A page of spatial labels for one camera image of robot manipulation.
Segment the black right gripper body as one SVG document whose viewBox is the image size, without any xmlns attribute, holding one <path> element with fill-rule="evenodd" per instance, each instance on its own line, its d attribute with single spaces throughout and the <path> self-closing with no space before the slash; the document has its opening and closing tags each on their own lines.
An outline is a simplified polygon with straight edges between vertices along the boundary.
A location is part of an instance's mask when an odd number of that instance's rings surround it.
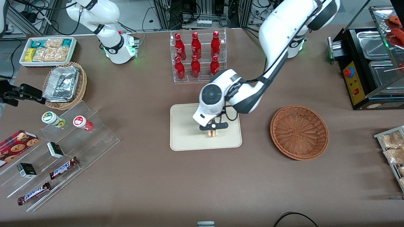
<svg viewBox="0 0 404 227">
<path fill-rule="evenodd" d="M 14 90 L 17 88 L 9 83 L 7 80 L 0 81 L 0 103 L 1 104 L 8 104 L 14 107 L 18 106 L 18 101 L 15 99 L 18 94 Z"/>
</svg>

